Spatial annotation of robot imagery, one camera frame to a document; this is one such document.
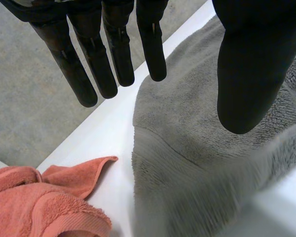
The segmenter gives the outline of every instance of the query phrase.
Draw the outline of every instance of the salmon towel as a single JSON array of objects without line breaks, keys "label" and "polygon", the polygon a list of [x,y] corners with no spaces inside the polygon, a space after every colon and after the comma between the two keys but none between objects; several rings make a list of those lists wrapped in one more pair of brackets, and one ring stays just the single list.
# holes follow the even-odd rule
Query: salmon towel
[{"label": "salmon towel", "polygon": [[108,237],[110,219],[84,198],[109,160],[117,157],[52,165],[42,175],[28,166],[0,169],[0,237]]}]

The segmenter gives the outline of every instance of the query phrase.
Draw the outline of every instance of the white table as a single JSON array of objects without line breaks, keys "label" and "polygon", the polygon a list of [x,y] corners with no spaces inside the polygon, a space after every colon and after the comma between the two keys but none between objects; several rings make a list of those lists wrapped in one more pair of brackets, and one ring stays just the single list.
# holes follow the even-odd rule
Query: white table
[{"label": "white table", "polygon": [[[165,56],[215,15],[207,1],[165,43]],[[87,160],[115,155],[119,161],[105,166],[88,202],[111,218],[111,237],[132,237],[134,177],[131,153],[134,145],[132,116],[140,84],[148,75],[146,63],[136,71],[136,81],[119,87],[118,95],[101,104],[39,167],[73,166]],[[224,237],[296,237],[296,170],[278,187],[257,195]]]}]

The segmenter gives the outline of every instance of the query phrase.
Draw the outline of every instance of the concrete floor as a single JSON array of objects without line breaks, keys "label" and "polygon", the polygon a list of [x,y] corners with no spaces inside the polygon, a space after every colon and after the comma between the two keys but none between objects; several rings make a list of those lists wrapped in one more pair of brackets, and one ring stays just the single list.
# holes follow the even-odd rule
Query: concrete floor
[{"label": "concrete floor", "polygon": [[[204,2],[170,0],[161,22],[163,40]],[[134,13],[127,29],[136,69],[144,54]],[[94,84],[72,27],[71,36]],[[95,109],[78,103],[45,43],[28,23],[20,22],[0,3],[0,160],[37,167]]]}]

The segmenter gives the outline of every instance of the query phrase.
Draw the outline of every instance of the towel fold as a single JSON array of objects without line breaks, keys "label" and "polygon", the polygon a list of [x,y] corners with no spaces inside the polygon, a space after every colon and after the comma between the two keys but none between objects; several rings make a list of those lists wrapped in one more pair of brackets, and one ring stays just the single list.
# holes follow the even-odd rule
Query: towel fold
[{"label": "towel fold", "polygon": [[117,157],[52,165],[42,175],[27,166],[0,169],[0,237],[108,237],[110,219],[83,199],[110,160]]},{"label": "towel fold", "polygon": [[216,236],[256,191],[296,166],[296,57],[265,118],[236,135],[217,115],[223,36],[215,16],[168,57],[164,81],[148,77],[140,87],[132,156],[137,237]]}]

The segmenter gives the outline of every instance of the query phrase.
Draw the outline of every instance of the fabric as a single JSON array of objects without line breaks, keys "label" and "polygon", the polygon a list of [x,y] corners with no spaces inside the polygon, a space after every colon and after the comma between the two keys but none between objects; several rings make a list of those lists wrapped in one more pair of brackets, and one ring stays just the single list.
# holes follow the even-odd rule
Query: fabric
[{"label": "fabric", "polygon": [[108,237],[110,219],[83,199],[103,165],[116,160],[52,165],[42,175],[28,166],[0,169],[0,237]]},{"label": "fabric", "polygon": [[167,59],[168,76],[146,78],[133,125],[135,236],[212,237],[259,189],[296,166],[296,57],[264,119],[244,135],[217,115],[215,16]]}]

